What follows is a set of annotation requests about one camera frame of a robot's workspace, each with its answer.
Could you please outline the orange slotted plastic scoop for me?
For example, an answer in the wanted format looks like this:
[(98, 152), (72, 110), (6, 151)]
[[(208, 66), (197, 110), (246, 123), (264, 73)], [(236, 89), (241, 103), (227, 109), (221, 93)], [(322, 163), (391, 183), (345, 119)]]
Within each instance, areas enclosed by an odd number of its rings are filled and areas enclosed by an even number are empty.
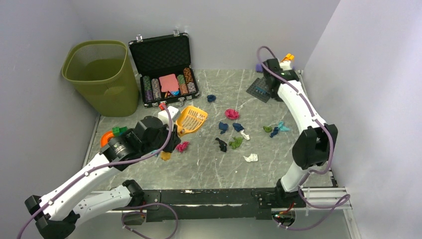
[[(165, 103), (161, 103), (159, 105), (160, 110), (167, 110), (167, 106)], [(200, 108), (194, 106), (187, 106), (182, 111), (180, 111), (179, 118), (174, 122), (170, 122), (168, 129), (172, 130), (173, 126), (177, 126), (177, 134), (180, 137), (197, 132), (205, 123), (208, 118), (208, 113), (201, 110)], [(171, 158), (170, 152), (161, 152), (160, 153), (161, 159), (167, 161)]]

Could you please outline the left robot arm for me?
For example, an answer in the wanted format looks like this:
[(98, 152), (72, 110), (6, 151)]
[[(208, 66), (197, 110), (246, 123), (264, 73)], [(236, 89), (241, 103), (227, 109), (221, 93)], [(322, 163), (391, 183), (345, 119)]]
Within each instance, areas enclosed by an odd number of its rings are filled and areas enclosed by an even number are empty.
[(144, 191), (135, 180), (126, 180), (105, 193), (92, 190), (130, 165), (161, 152), (172, 153), (181, 142), (177, 113), (161, 111), (140, 120), (135, 128), (115, 136), (94, 158), (61, 186), (43, 196), (32, 195), (25, 205), (44, 239), (65, 239), (76, 227), (109, 210), (137, 209), (144, 205)]

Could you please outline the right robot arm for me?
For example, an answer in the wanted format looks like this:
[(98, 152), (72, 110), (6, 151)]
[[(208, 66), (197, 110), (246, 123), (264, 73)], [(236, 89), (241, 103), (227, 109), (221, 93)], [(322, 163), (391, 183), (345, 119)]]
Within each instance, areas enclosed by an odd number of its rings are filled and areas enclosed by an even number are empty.
[(329, 162), (338, 129), (334, 124), (327, 124), (316, 112), (289, 61), (280, 63), (273, 58), (262, 64), (271, 96), (285, 103), (300, 133), (292, 148), (293, 163), (275, 187), (275, 202), (286, 207), (300, 201), (298, 189), (307, 176), (320, 174), (318, 167)]

